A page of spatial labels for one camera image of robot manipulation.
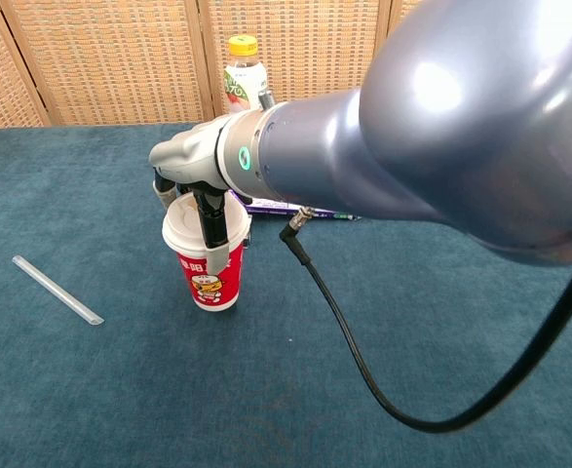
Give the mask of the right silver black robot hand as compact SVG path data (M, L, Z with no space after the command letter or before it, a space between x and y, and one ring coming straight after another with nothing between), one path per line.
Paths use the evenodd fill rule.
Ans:
M207 272L220 273L228 263L229 239L226 223L226 184L217 163L216 147L229 116L221 116L157 143L149 153L154 169L153 189L164 207L176 190L191 192L198 208Z

